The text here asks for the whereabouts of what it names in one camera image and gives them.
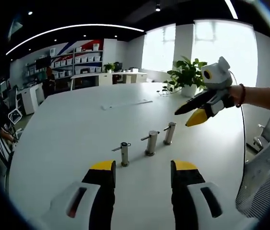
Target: white robot head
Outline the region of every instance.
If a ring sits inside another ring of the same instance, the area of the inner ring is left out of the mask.
[[[230,65],[220,57],[217,63],[203,66],[201,72],[207,88],[220,90],[232,85],[233,80],[229,71]]]

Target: green plant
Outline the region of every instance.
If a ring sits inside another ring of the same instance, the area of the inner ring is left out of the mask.
[[[184,87],[185,85],[192,86],[195,84],[198,88],[204,88],[205,84],[201,73],[201,67],[206,66],[207,62],[199,62],[196,58],[193,63],[182,56],[184,60],[179,60],[173,63],[176,70],[169,70],[171,80],[165,80],[171,86],[163,86],[163,91],[172,92],[175,89]]]
[[[113,63],[108,63],[104,65],[105,70],[114,70],[115,69],[115,65]]]

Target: bright window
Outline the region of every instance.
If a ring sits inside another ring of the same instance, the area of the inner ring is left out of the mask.
[[[172,69],[175,24],[148,31],[144,36],[142,69],[167,72]]]
[[[223,56],[238,84],[256,85],[258,49],[252,26],[225,20],[196,20],[193,37],[193,59],[212,64]]]

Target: ceiling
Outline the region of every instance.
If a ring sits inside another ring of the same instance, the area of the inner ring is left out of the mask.
[[[254,7],[241,0],[231,2],[239,21],[252,24],[255,30],[270,36],[270,29]],[[4,4],[5,6],[0,7],[0,57],[6,58],[8,62],[56,43],[114,38],[115,35],[118,40],[129,41],[144,34],[128,29],[99,26],[63,29],[32,39],[5,56],[11,48],[34,35],[68,25],[105,23],[149,31],[170,23],[193,23],[193,20],[201,18],[233,20],[224,0],[160,0],[160,12],[155,11],[156,0],[65,0],[61,3],[35,0],[14,4],[12,7],[9,3]],[[8,31],[14,19],[23,26],[8,41]]]

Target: white desk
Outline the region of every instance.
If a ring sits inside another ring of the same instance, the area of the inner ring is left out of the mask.
[[[136,83],[139,82],[145,82],[146,81],[146,73],[141,72],[112,72],[112,73],[83,73],[78,74],[73,77],[71,77],[71,88],[72,91],[74,88],[74,82],[76,78],[85,78],[85,77],[91,77],[91,76],[97,76],[96,79],[96,86],[101,85],[112,85],[112,75],[123,75],[123,83]]]
[[[206,181],[235,202],[242,180],[245,140],[241,109],[224,109],[207,122],[186,127],[192,112],[174,116],[187,99],[160,96],[161,83],[99,86],[49,96],[27,124],[13,156],[9,195],[25,219],[38,217],[51,199],[81,181],[98,161],[115,159],[116,202],[113,230],[175,229],[170,161],[194,163]],[[103,110],[138,100],[152,103]],[[177,122],[173,143],[164,146],[163,129]],[[149,130],[158,130],[156,154],[146,157]],[[131,143],[129,166],[121,168],[120,142]]]

